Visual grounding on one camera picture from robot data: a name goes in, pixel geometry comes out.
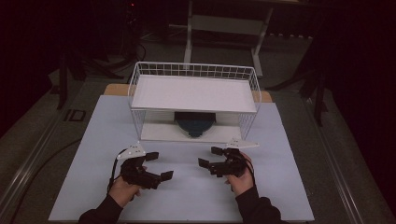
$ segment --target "white table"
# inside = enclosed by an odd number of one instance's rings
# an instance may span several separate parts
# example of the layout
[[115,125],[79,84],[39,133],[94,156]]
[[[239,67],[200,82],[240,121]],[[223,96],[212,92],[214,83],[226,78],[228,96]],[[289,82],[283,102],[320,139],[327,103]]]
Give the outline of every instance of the white table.
[[[271,199],[288,221],[313,220],[304,186],[276,105],[263,103],[247,140],[261,146],[243,149],[253,161],[261,196]],[[126,96],[101,96],[78,152],[49,216],[50,221],[77,221],[105,198],[113,161],[124,148],[137,142]],[[198,166],[198,158],[224,161],[205,143],[141,142],[154,174],[173,170],[171,180],[158,189],[143,190],[123,210],[120,220],[136,222],[241,222],[230,186]]]

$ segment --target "dark background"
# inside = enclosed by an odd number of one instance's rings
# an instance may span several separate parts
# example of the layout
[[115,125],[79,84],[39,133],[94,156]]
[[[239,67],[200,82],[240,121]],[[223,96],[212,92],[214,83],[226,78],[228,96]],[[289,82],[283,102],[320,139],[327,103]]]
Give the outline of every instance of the dark background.
[[[184,23],[186,2],[146,1],[141,6],[140,19],[151,26],[158,25],[158,29],[168,22]],[[332,2],[317,1],[319,4]],[[120,48],[124,3],[104,0],[92,1],[92,4],[76,0],[2,2],[0,136],[51,88],[48,74],[59,67],[64,41],[102,60],[106,60],[111,50]],[[202,6],[202,10],[208,8],[213,6]],[[348,10],[331,14],[332,17],[317,8],[279,7],[268,28],[269,33],[283,34],[286,38],[315,36],[304,57],[306,66],[316,67],[326,75],[326,87],[332,91],[394,214],[395,12],[395,1],[390,0],[351,2]]]

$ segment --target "floor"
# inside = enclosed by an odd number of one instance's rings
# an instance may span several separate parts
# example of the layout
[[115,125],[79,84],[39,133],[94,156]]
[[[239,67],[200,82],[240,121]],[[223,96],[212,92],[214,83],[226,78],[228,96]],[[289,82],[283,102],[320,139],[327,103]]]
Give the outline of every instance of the floor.
[[[177,37],[183,35],[183,32],[174,32],[168,42],[156,41],[155,36],[147,35],[141,41],[144,48],[139,47],[138,53],[146,54],[145,61],[182,62],[185,43]],[[260,53],[264,73],[261,88],[291,77],[309,44],[310,39],[268,36]],[[194,43],[191,62],[253,65],[249,49],[216,46],[203,38]],[[107,84],[125,82],[132,69],[130,66],[116,71],[124,77],[121,80],[94,72],[90,72],[84,82],[69,77],[68,100],[62,110],[56,110],[58,95],[48,93],[0,139],[1,223],[11,220],[13,223],[48,223],[98,97]],[[49,74],[54,83],[57,72]],[[301,84],[270,93],[315,216],[315,221],[309,223],[396,223],[332,100],[332,93],[326,91],[327,111],[322,113],[323,127],[319,127],[312,116],[315,95],[301,98],[298,94]],[[70,119],[68,112],[73,111],[85,111],[85,118]]]

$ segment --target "person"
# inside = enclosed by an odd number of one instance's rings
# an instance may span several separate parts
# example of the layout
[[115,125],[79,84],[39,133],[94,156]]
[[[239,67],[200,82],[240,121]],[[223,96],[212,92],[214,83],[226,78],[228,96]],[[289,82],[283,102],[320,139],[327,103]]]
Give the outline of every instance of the person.
[[[251,161],[251,158],[242,153],[244,157]],[[235,175],[226,176],[227,184],[230,184],[235,195],[238,209],[244,224],[286,224],[281,220],[279,210],[271,205],[268,198],[260,197],[257,186],[254,184],[253,176],[248,168],[245,172],[236,177]],[[117,223],[123,207],[136,196],[140,196],[142,188],[137,185],[129,185],[118,177],[109,193],[96,208],[91,209],[79,218],[79,224],[112,224]]]

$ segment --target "wire rack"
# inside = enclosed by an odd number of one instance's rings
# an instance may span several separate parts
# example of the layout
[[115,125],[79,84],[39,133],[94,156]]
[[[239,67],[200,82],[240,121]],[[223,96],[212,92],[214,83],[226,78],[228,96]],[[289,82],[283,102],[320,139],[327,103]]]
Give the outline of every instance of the wire rack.
[[[141,135],[145,110],[136,110],[132,108],[132,100],[141,75],[154,76],[180,76],[180,77],[205,77],[205,78],[222,78],[247,80],[249,83],[252,98],[255,102],[256,110],[260,109],[262,101],[261,90],[257,79],[256,72],[253,67],[236,66],[224,64],[206,64],[206,63],[155,63],[155,62],[139,62],[134,67],[128,90],[129,105],[131,107],[132,116],[136,131]],[[248,131],[255,119],[256,114],[239,114],[239,125],[241,136],[245,139]]]

